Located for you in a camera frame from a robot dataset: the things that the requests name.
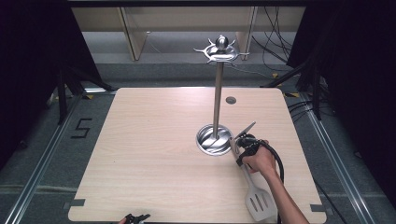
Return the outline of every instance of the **tripod leg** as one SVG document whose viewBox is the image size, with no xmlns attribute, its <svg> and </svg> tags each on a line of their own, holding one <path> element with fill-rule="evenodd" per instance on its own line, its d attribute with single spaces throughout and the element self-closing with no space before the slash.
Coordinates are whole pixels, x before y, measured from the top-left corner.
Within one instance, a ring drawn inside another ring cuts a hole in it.
<svg viewBox="0 0 396 224">
<path fill-rule="evenodd" d="M 313 110 L 314 114 L 317 116 L 318 120 L 321 120 L 320 117 L 320 110 L 319 110 L 319 104 L 320 104 L 320 72 L 318 68 L 316 67 L 314 70 L 314 80 L 313 80 L 313 89 L 314 89 L 314 95 L 313 95 Z"/>
<path fill-rule="evenodd" d="M 276 87 L 277 85 L 283 83 L 284 81 L 288 80 L 291 77 L 294 77 L 295 75 L 299 74 L 303 69 L 305 69 L 305 63 L 300 64 L 299 66 L 295 67 L 291 71 L 289 71 L 287 74 L 282 76 L 281 78 L 271 82 L 267 86 L 263 86 L 264 88 L 273 88 Z"/>
<path fill-rule="evenodd" d="M 58 74 L 58 97 L 59 97 L 59 121 L 58 123 L 62 123 L 67 114 L 67 102 L 66 102 L 66 92 L 64 88 L 64 77 L 62 70 L 59 71 Z"/>
<path fill-rule="evenodd" d="M 93 78 L 91 76 L 89 76 L 88 74 L 80 71 L 77 68 L 73 68 L 73 67 L 67 67 L 71 72 L 73 72 L 74 75 L 84 78 L 88 81 L 90 81 L 91 83 L 97 85 L 98 87 L 102 87 L 103 89 L 107 90 L 107 91 L 116 91 L 118 88 L 114 88 L 110 85 L 107 85 L 105 82 L 101 81 L 101 80 L 97 80 L 96 78 Z"/>
</svg>

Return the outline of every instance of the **wrist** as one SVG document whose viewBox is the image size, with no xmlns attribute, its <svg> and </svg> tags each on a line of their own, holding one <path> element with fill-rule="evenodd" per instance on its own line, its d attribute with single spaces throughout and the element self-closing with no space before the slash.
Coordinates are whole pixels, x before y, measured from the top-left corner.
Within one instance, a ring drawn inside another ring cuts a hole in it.
<svg viewBox="0 0 396 224">
<path fill-rule="evenodd" d="M 267 180 L 267 182 L 280 179 L 275 169 L 266 169 L 265 172 L 260 171 L 260 173 Z"/>
</svg>

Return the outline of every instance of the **wooden table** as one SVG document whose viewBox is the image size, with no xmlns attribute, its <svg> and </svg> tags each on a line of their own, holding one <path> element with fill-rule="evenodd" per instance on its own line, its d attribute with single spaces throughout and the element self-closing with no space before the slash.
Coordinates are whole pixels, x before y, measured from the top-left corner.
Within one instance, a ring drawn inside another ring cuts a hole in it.
<svg viewBox="0 0 396 224">
<path fill-rule="evenodd" d="M 120 89 L 81 180 L 73 221 L 115 221 L 128 213 L 148 222 L 253 223 L 248 184 L 232 152 L 212 157 L 195 143 L 213 119 L 214 88 Z M 225 98 L 233 96 L 236 104 Z M 268 139 L 285 168 L 285 186 L 311 223 L 321 204 L 297 133 L 278 89 L 223 88 L 219 123 L 236 135 Z M 258 174 L 256 185 L 268 190 Z"/>
</svg>

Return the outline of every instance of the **black curtain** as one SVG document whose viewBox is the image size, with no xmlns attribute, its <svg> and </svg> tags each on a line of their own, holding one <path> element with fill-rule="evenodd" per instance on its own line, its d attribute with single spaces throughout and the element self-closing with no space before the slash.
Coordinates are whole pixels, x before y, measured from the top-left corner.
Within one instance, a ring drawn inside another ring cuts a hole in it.
<svg viewBox="0 0 396 224">
<path fill-rule="evenodd" d="M 45 108 L 60 69 L 101 78 L 64 0 L 0 1 L 0 39 L 1 169 Z"/>
<path fill-rule="evenodd" d="M 396 4 L 353 2 L 326 79 L 338 116 L 396 208 Z"/>
<path fill-rule="evenodd" d="M 314 46 L 326 24 L 330 21 L 334 11 L 339 7 L 338 2 L 331 4 L 316 4 L 307 6 L 300 22 L 298 32 L 294 38 L 287 65 L 297 67 L 304 63 L 312 53 Z"/>
</svg>

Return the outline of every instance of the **metal pole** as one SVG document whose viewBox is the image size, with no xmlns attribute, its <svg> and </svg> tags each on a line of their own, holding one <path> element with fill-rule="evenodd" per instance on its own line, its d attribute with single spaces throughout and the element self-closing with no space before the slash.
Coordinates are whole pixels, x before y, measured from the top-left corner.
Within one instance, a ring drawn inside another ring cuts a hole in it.
<svg viewBox="0 0 396 224">
<path fill-rule="evenodd" d="M 217 62 L 216 64 L 216 89 L 215 89 L 215 113 L 213 116 L 213 134 L 212 137 L 218 139 L 219 130 L 219 114 L 220 114 L 220 102 L 221 102 L 221 82 L 224 63 Z"/>
</svg>

